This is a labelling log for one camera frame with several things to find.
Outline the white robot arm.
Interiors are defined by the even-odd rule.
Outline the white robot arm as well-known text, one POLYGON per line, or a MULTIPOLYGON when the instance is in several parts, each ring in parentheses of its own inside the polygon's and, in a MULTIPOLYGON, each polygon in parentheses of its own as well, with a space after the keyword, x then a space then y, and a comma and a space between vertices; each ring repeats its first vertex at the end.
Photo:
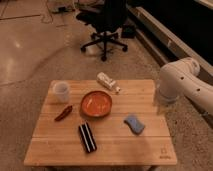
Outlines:
POLYGON ((200 80, 200 64, 187 57, 160 68, 156 96, 161 103, 174 103, 180 94, 213 115, 213 86, 200 80))

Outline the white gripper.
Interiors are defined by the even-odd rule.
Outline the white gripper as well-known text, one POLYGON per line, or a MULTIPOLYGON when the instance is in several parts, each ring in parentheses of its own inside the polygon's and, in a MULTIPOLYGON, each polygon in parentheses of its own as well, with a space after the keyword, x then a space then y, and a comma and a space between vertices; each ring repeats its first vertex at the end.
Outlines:
POLYGON ((168 98, 160 92, 160 84, 156 84, 154 105, 158 107, 158 114, 166 114, 171 110, 172 105, 176 102, 175 98, 168 98))

